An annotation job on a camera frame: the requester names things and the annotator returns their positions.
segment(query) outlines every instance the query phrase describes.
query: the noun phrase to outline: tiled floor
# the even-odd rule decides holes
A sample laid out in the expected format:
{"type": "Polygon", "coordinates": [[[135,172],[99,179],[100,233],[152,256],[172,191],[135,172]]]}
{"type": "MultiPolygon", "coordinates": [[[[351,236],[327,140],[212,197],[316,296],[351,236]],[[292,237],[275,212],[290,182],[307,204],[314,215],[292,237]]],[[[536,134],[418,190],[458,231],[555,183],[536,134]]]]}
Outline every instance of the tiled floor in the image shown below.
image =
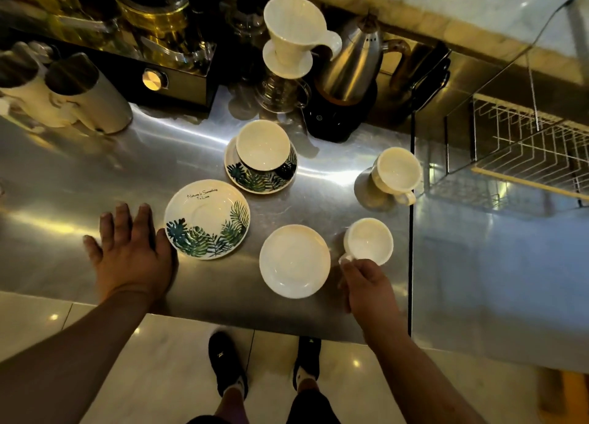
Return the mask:
{"type": "MultiPolygon", "coordinates": [[[[0,293],[0,358],[69,326],[91,308],[0,293]]],[[[198,414],[213,413],[219,397],[207,344],[216,329],[209,323],[146,316],[83,423],[184,424],[198,414]]],[[[250,421],[285,422],[295,397],[291,369],[297,338],[228,331],[248,366],[250,421]]],[[[490,423],[540,422],[534,368],[455,353],[428,354],[490,423]]],[[[319,386],[343,424],[404,422],[369,348],[324,341],[320,362],[319,386]]]]}

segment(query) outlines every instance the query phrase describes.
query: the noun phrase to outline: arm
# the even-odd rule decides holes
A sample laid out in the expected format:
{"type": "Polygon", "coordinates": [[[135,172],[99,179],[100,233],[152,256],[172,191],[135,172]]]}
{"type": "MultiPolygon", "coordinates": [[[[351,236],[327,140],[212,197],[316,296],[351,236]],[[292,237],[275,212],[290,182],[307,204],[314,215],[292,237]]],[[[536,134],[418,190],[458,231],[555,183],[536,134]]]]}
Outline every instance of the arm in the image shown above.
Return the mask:
{"type": "Polygon", "coordinates": [[[150,207],[117,206],[100,218],[102,247],[84,245],[97,272],[101,303],[85,317],[0,363],[0,409],[11,423],[78,423],[153,301],[166,290],[172,250],[163,229],[150,246],[150,207]]]}
{"type": "Polygon", "coordinates": [[[485,421],[411,340],[391,282],[370,260],[342,267],[346,307],[364,331],[408,424],[485,421]]]}

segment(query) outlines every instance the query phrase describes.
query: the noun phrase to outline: black shoe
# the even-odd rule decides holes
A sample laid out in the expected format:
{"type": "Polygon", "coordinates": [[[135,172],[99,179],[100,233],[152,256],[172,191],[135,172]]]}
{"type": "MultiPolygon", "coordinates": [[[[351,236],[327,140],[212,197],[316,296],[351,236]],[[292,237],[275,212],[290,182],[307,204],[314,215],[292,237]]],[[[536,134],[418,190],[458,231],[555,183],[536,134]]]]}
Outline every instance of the black shoe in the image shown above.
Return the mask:
{"type": "Polygon", "coordinates": [[[223,392],[237,382],[239,377],[243,379],[243,398],[247,397],[247,376],[239,362],[239,356],[235,351],[235,344],[231,337],[223,331],[217,331],[209,339],[209,359],[213,371],[217,375],[217,391],[223,397],[223,392]]]}
{"type": "Polygon", "coordinates": [[[319,379],[319,353],[321,352],[321,339],[314,337],[298,338],[298,354],[294,362],[293,387],[296,386],[296,374],[298,367],[302,367],[308,374],[319,379]]]}

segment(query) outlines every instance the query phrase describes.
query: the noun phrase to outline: sock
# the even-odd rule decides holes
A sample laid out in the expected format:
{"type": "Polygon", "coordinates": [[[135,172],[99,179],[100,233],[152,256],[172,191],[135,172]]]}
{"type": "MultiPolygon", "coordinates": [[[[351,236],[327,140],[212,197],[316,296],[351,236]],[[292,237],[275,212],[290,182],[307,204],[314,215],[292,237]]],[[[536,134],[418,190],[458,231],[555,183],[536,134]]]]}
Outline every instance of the sock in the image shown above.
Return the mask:
{"type": "Polygon", "coordinates": [[[225,389],[225,391],[229,390],[230,388],[235,388],[235,389],[239,390],[239,392],[241,393],[241,398],[243,398],[246,389],[245,389],[245,387],[243,385],[243,378],[242,378],[242,376],[239,376],[237,378],[237,380],[235,381],[235,383],[232,384],[232,385],[230,385],[229,387],[227,387],[225,389]]]}
{"type": "Polygon", "coordinates": [[[301,382],[305,379],[313,379],[317,381],[317,378],[313,375],[308,374],[303,367],[298,367],[298,371],[296,372],[296,389],[298,390],[298,386],[301,382]]]}

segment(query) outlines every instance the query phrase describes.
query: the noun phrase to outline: black pants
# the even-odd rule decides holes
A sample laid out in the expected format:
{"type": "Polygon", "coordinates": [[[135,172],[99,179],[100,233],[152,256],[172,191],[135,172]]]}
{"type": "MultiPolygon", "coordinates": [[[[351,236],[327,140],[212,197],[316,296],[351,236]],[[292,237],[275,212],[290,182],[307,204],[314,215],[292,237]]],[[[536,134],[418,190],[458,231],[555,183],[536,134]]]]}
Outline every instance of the black pants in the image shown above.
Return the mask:
{"type": "MultiPolygon", "coordinates": [[[[294,398],[286,424],[339,424],[328,399],[318,390],[301,391],[294,398]]],[[[188,424],[228,424],[218,416],[197,416],[188,424]]]]}

